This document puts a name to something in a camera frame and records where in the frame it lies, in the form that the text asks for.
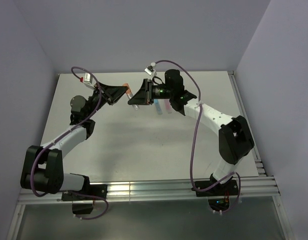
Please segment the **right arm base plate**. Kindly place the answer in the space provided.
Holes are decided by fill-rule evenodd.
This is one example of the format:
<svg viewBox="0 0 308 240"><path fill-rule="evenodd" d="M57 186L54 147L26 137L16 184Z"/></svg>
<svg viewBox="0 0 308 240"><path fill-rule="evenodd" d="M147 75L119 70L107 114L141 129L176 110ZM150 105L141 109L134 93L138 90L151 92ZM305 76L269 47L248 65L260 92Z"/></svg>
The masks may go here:
<svg viewBox="0 0 308 240"><path fill-rule="evenodd" d="M224 184L217 184L214 180L195 181L195 187L192 188L197 197L207 197L209 207L213 213L223 214L230 209L234 204L230 203L231 197L238 197L240 195L240 186L236 180L230 179Z"/></svg>

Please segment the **pink marker pen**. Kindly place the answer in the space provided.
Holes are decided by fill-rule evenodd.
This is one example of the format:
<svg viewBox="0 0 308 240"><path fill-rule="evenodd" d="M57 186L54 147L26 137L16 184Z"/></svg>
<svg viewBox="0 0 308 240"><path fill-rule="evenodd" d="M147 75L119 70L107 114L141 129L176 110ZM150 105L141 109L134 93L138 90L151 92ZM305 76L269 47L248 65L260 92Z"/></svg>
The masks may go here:
<svg viewBox="0 0 308 240"><path fill-rule="evenodd" d="M164 100L164 105L165 105L165 109L166 109L167 113L171 114L172 113L172 107L171 107L171 104L170 104L168 99Z"/></svg>

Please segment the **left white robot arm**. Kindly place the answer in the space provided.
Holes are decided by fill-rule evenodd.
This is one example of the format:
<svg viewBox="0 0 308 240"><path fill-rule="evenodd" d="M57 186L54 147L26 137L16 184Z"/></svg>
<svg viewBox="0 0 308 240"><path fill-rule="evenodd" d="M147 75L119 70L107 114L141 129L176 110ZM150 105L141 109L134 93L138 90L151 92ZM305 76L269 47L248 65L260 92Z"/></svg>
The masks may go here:
<svg viewBox="0 0 308 240"><path fill-rule="evenodd" d="M87 177L64 173L63 159L92 135L96 123L91 117L105 104L114 105L128 87L97 83L92 90L88 98L76 95L71 99L70 125L64 133L44 145L27 149L20 180L22 188L32 190L38 197L67 190L80 200L90 196Z"/></svg>

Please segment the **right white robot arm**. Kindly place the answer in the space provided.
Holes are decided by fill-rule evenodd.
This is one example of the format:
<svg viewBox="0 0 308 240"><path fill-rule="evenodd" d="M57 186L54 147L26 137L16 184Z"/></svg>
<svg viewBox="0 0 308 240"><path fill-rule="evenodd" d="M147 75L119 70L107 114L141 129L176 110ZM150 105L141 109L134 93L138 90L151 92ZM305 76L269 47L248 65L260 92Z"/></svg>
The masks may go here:
<svg viewBox="0 0 308 240"><path fill-rule="evenodd" d="M226 115L201 101L201 94L195 95L184 86L179 70L170 69L164 74L165 82L156 84L156 71L153 66L145 68L149 78L145 78L140 89L128 100L129 105L151 105L155 100L167 99L171 107L183 116L196 120L191 149L190 168L193 168L194 151L198 127L208 127L218 137L218 151L221 161L211 174L210 185L206 188L195 185L193 174L190 174L192 188L197 193L212 191L221 195L227 190L227 183L236 174L241 160L254 148L254 140L246 119L239 115Z"/></svg>

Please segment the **blue marker pen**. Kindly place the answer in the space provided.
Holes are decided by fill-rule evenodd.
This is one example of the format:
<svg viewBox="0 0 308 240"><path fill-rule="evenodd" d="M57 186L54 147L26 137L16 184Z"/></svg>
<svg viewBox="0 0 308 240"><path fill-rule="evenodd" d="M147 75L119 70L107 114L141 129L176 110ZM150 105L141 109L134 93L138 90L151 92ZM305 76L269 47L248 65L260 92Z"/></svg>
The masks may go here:
<svg viewBox="0 0 308 240"><path fill-rule="evenodd" d="M155 106L155 108L156 108L157 114L158 114L158 115L162 115L163 112L162 112L162 109L161 109L161 106L160 106L160 103L159 103L159 100L158 100L158 99L155 99L155 100L154 100L154 106Z"/></svg>

